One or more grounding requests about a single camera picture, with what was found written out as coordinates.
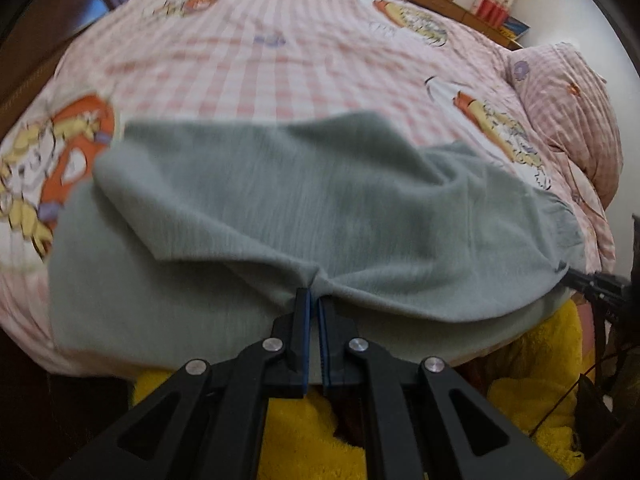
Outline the grey pants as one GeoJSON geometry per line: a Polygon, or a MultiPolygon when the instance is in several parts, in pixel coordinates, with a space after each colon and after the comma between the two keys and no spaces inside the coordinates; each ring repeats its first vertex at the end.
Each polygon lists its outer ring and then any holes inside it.
{"type": "Polygon", "coordinates": [[[49,313],[91,373],[233,358],[300,288],[408,356],[467,360],[559,307],[585,265],[558,196],[377,114],[132,120],[58,218],[49,313]]]}

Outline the yellow fleece clothing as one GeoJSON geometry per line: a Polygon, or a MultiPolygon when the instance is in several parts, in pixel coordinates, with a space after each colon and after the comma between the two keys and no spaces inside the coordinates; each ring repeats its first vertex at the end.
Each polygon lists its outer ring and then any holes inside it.
{"type": "MultiPolygon", "coordinates": [[[[593,361],[574,300],[512,344],[467,362],[458,371],[489,403],[560,465],[574,474],[585,465],[574,437],[578,375],[593,361]]],[[[334,411],[321,393],[269,404],[261,479],[363,479],[362,448],[337,437],[334,411]]]]}

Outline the pink checkered pillow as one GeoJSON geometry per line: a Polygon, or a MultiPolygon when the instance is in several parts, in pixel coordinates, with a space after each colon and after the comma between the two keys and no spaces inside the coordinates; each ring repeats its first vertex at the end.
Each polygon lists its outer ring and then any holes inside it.
{"type": "Polygon", "coordinates": [[[510,52],[508,81],[538,136],[577,166],[603,207],[612,203],[624,158],[606,80],[558,42],[510,52]]]}

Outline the blue book on cabinet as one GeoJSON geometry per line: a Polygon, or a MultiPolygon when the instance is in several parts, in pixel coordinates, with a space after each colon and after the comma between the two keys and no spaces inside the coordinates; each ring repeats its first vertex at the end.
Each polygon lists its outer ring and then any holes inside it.
{"type": "Polygon", "coordinates": [[[512,41],[520,40],[528,31],[529,26],[513,16],[508,16],[499,28],[500,34],[512,41]]]}

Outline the pink checkered bed cover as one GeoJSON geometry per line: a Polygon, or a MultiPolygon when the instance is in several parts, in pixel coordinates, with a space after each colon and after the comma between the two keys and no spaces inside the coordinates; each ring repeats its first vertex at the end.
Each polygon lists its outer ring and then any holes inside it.
{"type": "Polygon", "coordinates": [[[414,146],[461,142],[566,203],[587,271],[611,270],[605,207],[530,124],[508,55],[399,0],[129,0],[66,50],[1,144],[1,326],[38,365],[89,372],[53,339],[48,263],[74,186],[132,120],[280,125],[383,117],[414,146]]]}

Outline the dark wooden wardrobe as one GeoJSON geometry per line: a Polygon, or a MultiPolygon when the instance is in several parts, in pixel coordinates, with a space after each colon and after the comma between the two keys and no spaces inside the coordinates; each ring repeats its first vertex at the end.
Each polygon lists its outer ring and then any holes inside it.
{"type": "Polygon", "coordinates": [[[49,80],[66,48],[127,0],[1,0],[1,133],[49,80]]]}

